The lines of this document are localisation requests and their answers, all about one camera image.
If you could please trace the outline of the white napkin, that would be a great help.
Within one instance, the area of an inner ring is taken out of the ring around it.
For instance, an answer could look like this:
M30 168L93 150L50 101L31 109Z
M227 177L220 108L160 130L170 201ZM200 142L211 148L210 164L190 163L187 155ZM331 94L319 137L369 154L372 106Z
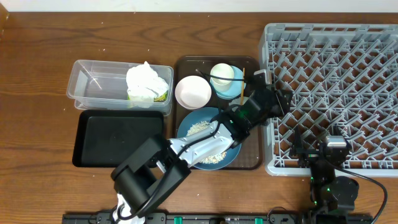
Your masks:
M157 98L166 91L169 92L169 85L161 78L158 73L150 67L148 62L142 65L132 67L126 74L127 94L131 93L135 96L151 96ZM131 101L133 106L140 108L149 108L154 103L145 103L140 101Z

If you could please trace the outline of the grey dishwasher rack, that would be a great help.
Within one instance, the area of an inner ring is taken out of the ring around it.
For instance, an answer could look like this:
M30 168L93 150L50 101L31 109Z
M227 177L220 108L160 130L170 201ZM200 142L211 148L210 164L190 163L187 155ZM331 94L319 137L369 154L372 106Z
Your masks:
M276 88L294 94L290 112L264 128L269 175L309 175L289 154L295 128L307 149L339 128L351 144L344 170L397 177L395 24L271 23L259 65Z

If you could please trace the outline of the rice leftovers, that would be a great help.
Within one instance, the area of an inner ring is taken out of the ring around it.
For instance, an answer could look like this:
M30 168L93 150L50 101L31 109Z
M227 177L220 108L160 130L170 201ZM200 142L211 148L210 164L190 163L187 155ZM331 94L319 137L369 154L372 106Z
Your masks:
M209 125L210 124L207 121L200 121L199 123L193 124L191 126L191 128L187 131L187 136L190 136L199 131L202 131L202 130L206 129ZM202 164L217 164L217 163L221 162L225 157L226 157L226 152L222 152L221 154L215 154L215 155L209 156L200 162Z

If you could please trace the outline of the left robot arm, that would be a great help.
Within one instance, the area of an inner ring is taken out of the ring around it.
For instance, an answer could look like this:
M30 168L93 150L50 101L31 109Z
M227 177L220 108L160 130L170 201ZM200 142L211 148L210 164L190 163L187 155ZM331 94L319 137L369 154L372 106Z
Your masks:
M254 88L243 105L219 109L209 126L183 138L156 134L111 173L118 204L113 223L143 223L205 158L240 145L253 128L290 111L293 92L277 90L262 75L242 79Z

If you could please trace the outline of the clear plastic wrap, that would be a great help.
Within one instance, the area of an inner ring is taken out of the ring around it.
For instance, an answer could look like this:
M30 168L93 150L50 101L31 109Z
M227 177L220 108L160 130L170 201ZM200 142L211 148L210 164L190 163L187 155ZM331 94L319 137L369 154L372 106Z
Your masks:
M248 101L249 97L240 97L238 100L239 106L243 106L247 101Z

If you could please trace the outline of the cream cup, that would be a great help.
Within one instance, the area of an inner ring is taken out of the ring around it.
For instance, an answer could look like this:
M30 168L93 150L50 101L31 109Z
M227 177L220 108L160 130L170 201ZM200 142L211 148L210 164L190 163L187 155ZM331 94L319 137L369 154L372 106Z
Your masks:
M215 90L222 92L228 90L231 86L234 71L230 65L218 63L211 69L210 75Z

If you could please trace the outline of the light blue bowl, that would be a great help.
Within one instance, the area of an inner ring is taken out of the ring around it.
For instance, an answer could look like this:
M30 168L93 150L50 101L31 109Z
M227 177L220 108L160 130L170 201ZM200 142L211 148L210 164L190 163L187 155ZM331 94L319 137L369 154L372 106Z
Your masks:
M243 79L243 71L238 67L231 66L234 71L234 79ZM216 90L216 94L224 99L224 100L233 100L234 98L241 95L242 90L242 82L241 81L232 81L231 86L226 91L218 91Z

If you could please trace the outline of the brown plastic tray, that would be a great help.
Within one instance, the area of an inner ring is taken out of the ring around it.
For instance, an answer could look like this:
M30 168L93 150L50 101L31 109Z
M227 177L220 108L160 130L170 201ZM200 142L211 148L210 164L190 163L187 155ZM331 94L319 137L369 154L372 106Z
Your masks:
M177 60L175 64L174 79L178 83L184 77L198 75L196 70L210 73L212 67L218 63L226 63L230 66L238 67L240 70L245 68L246 75L252 75L260 69L258 61L249 56L187 55ZM238 100L224 100L213 95L205 107L217 108L217 103L220 103L221 109L224 110L229 106L229 104L238 103ZM180 126L180 123L191 112L191 110L187 110L180 106L179 103L174 103L172 112L174 129L173 137L177 137L177 129ZM261 132L258 128L251 130L249 137L242 143L240 153L237 158L235 158L228 167L233 168L233 170L254 170L262 164L264 153L261 149L262 138L260 137L260 133Z

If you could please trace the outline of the dark blue plate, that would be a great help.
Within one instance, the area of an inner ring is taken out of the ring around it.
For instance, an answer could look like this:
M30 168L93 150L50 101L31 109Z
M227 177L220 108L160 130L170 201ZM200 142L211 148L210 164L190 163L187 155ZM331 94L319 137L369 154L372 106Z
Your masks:
M204 107L192 111L180 123L180 126L177 129L177 138L185 137L192 126L199 124L202 121L206 121L209 123L211 119L217 114L218 108L214 107ZM196 163L193 167L201 170L233 170L233 168L228 166L235 160L235 158L237 158L238 154L240 153L241 146L242 144L236 146L235 148L227 150L224 159L216 164L204 164L199 162Z

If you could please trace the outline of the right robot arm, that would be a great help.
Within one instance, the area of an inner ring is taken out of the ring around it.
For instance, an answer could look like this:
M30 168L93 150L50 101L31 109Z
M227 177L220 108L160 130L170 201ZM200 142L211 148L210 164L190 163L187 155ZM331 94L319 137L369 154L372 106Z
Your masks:
M351 150L348 141L333 128L333 134L318 142L317 149L307 149L298 127L290 155L298 157L299 167L310 169L310 200L315 204L299 215L298 223L348 223L348 213L354 210L359 184L356 180L336 176L335 170L346 160Z

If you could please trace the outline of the black plastic tray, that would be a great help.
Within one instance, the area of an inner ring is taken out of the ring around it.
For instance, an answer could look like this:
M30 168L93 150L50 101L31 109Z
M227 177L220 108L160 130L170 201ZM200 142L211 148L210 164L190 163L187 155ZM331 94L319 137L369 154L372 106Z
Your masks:
M160 111L84 110L78 120L72 164L117 167L163 129Z

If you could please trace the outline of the pink bowl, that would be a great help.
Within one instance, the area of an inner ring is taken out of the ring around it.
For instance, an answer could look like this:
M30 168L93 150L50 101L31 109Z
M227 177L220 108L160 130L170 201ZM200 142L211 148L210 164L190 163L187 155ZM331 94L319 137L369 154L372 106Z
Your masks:
M202 77L188 76L181 79L175 88L175 98L180 106L195 110L204 107L212 94L210 84Z

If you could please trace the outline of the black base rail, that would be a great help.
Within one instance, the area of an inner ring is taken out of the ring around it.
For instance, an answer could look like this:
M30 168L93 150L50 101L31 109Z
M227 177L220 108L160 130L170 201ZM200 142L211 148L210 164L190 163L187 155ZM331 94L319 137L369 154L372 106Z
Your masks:
M145 217L147 224L266 224L266 223L298 223L292 218L293 215L271 214L265 216L247 215L166 215L165 213L153 213ZM62 224L95 224L116 223L111 220L110 212L97 214L64 214Z

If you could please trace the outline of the green yellow snack wrapper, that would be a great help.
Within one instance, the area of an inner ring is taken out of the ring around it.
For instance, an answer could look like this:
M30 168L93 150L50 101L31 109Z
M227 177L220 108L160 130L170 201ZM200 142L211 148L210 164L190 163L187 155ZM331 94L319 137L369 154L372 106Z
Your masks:
M167 99L168 92L166 91L163 95L157 98L152 98L151 96L135 96L131 93L127 94L128 100L131 101L140 101L145 103L153 103L153 102L163 102Z

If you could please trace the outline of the clear plastic bin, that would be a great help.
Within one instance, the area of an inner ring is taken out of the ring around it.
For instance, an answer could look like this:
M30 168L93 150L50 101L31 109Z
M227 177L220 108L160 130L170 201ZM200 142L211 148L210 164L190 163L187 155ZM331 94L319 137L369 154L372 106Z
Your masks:
M127 99L126 74L139 63L77 60L70 75L67 96L75 107L108 110L149 110L169 115L172 110L174 70L170 66L150 65L169 85L167 99L149 108L133 106Z

